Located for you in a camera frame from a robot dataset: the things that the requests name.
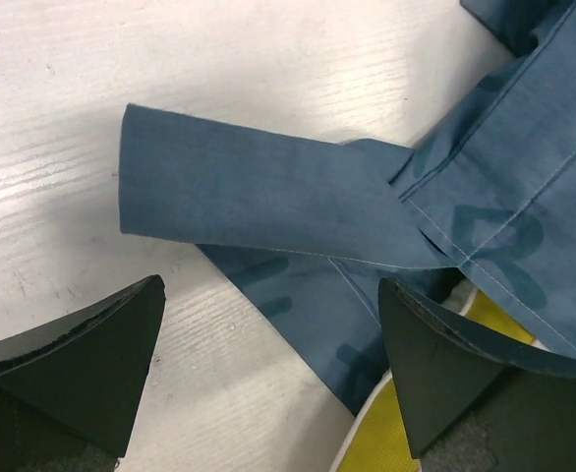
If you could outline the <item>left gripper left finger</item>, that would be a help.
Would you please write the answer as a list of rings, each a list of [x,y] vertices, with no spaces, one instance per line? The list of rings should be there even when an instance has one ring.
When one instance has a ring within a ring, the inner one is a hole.
[[[151,275],[0,340],[0,471],[114,470],[164,307],[164,282]]]

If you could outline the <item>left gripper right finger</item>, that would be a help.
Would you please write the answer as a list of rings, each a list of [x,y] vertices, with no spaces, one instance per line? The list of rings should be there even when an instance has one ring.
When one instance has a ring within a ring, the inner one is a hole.
[[[411,454],[424,471],[576,471],[576,359],[378,288]]]

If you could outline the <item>white pillow with yellow edge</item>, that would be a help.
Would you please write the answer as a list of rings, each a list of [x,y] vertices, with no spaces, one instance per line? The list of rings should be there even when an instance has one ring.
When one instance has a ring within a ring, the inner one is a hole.
[[[544,349],[525,328],[469,281],[459,283],[440,305],[526,345]],[[411,454],[389,369],[360,410],[333,463],[336,471],[424,471]]]

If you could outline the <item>blue cartoon print pillowcase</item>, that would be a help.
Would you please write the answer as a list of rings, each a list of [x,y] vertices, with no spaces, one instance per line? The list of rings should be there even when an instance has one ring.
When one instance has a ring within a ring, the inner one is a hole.
[[[467,1],[513,54],[415,147],[131,104],[120,228],[192,243],[352,412],[388,367],[377,287],[468,278],[576,358],[576,1]]]

